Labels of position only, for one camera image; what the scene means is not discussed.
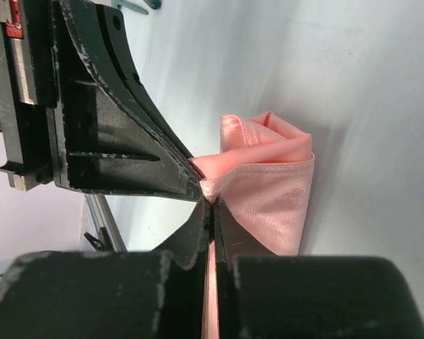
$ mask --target pink cloth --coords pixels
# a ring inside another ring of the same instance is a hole
[[[202,172],[204,196],[219,196],[254,238],[278,255],[298,254],[314,156],[311,135],[272,112],[221,121],[221,154],[190,161]]]

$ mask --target screw hole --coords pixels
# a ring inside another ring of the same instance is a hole
[[[141,85],[140,77],[139,77],[139,75],[137,73],[134,73],[134,80],[136,81],[136,83],[138,83],[139,85]]]
[[[121,21],[117,16],[113,17],[113,26],[117,29],[120,30],[121,29]]]
[[[44,174],[43,173],[36,174],[35,180],[36,182],[41,182],[42,180],[44,180]]]

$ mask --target fabric fold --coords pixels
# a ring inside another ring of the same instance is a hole
[[[311,135],[272,112],[221,121],[221,153],[192,158],[201,188],[223,199],[232,216],[278,255],[297,255],[311,189]]]

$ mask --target red clip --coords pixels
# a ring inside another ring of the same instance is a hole
[[[16,39],[23,39],[22,16],[20,15],[19,1],[9,0],[13,23],[6,24],[6,35]]]

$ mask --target teal object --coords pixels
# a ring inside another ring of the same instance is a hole
[[[140,7],[139,5],[133,4],[125,0],[112,0],[112,6],[118,9],[121,9],[122,7],[126,7],[130,9],[131,11],[143,14],[144,16],[147,16],[149,14],[149,12],[143,7]]]

